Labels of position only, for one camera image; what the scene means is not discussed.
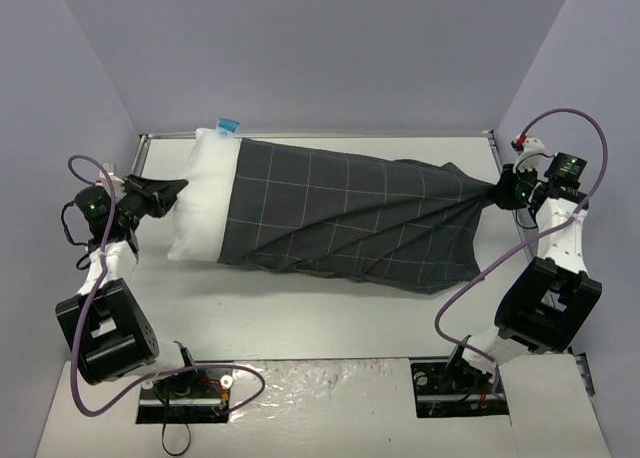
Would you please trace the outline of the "white pillow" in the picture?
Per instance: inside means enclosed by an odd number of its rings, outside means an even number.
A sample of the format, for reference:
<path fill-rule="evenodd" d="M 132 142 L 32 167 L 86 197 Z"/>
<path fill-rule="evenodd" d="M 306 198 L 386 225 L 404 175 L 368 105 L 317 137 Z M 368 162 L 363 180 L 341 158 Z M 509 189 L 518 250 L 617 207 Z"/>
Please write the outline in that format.
<path fill-rule="evenodd" d="M 182 178 L 188 185 L 173 207 L 171 261 L 218 260 L 242 140 L 223 127 L 199 128 Z"/>

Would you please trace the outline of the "dark grey checked pillowcase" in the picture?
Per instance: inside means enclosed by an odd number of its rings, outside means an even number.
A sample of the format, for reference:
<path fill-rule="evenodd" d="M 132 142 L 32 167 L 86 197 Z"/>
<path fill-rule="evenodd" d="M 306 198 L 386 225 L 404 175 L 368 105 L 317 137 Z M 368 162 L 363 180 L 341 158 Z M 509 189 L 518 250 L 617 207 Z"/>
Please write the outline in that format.
<path fill-rule="evenodd" d="M 451 163 L 246 140 L 218 260 L 434 294 L 478 275 L 490 190 Z"/>

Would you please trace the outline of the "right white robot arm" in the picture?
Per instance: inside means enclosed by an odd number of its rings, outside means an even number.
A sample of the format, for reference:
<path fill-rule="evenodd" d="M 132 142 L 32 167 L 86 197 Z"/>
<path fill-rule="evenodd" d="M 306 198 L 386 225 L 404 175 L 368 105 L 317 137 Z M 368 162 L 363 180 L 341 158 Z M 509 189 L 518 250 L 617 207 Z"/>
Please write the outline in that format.
<path fill-rule="evenodd" d="M 519 356 L 564 352 L 602 294 L 582 250 L 587 208 L 579 178 L 586 162 L 558 153 L 539 176 L 533 166 L 538 157 L 504 166 L 489 194 L 501 209 L 527 210 L 544 236 L 499 303 L 493 325 L 466 337 L 445 363 L 443 376 L 454 390 L 494 380 L 499 366 Z"/>

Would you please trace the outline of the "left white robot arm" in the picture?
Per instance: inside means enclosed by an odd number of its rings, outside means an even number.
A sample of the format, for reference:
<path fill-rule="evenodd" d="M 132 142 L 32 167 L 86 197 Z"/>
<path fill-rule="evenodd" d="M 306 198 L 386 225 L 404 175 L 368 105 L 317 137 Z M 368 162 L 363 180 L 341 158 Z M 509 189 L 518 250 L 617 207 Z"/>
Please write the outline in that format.
<path fill-rule="evenodd" d="M 88 224 L 91 238 L 83 245 L 89 263 L 85 282 L 55 313 L 69 345 L 74 343 L 81 310 L 92 290 L 80 338 L 78 369 L 95 385 L 120 378 L 159 356 L 156 335 L 126 280 L 138 264 L 137 228 L 145 217 L 162 218 L 188 185 L 185 179 L 153 180 L 129 175 L 113 201 L 106 184 L 81 190 L 71 204 Z"/>

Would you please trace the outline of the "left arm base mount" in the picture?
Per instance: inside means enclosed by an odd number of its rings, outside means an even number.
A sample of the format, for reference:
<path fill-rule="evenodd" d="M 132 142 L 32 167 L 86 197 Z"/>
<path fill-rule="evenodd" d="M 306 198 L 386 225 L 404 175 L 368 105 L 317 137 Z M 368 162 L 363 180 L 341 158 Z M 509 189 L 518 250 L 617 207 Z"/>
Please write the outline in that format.
<path fill-rule="evenodd" d="M 232 370 L 224 367 L 150 382 L 138 392 L 136 420 L 146 424 L 224 424 L 229 420 Z"/>

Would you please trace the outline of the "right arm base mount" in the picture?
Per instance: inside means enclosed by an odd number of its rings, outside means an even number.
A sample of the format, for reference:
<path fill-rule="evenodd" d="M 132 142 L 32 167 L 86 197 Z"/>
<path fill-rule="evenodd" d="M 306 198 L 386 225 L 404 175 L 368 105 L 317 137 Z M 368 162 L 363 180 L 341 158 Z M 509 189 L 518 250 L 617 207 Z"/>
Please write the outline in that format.
<path fill-rule="evenodd" d="M 419 419 L 479 418 L 508 416 L 504 388 L 486 376 L 463 373 L 459 378 L 445 373 L 444 359 L 412 360 L 416 416 Z"/>

